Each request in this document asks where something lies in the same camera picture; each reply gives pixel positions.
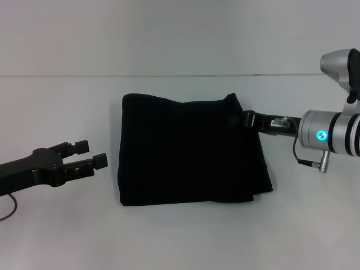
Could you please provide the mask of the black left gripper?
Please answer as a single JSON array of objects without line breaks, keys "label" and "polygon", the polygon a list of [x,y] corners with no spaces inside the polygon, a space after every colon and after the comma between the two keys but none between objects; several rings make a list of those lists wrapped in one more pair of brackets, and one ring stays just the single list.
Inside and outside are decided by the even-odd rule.
[{"label": "black left gripper", "polygon": [[1,196],[37,185],[62,186],[65,178],[92,177],[95,175],[94,170],[108,166],[105,153],[91,159],[63,164],[62,158],[88,153],[87,140],[73,145],[64,142],[48,149],[39,148],[28,157],[2,164]]}]

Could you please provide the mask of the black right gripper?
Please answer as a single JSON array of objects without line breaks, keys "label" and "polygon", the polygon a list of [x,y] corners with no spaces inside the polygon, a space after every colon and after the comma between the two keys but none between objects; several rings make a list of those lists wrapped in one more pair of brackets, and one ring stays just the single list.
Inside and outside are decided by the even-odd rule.
[{"label": "black right gripper", "polygon": [[232,128],[241,127],[255,129],[257,132],[273,136],[281,135],[295,137],[300,121],[301,118],[266,115],[249,110],[231,115],[228,118],[228,126]]}]

